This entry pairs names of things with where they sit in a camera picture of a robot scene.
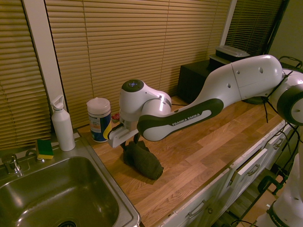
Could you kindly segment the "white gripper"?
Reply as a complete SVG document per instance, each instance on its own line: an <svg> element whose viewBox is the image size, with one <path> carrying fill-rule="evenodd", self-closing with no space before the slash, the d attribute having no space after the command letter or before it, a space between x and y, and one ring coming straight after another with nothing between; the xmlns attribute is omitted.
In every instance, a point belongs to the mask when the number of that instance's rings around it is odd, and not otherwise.
<svg viewBox="0 0 303 227"><path fill-rule="evenodd" d="M108 143L112 148L116 148L121 145L123 151L128 151L128 146L126 145L126 141L134 136L133 142L135 144L138 143L140 134L138 130L130 131L126 128L118 128L114 131L111 131L108 135Z"/></svg>

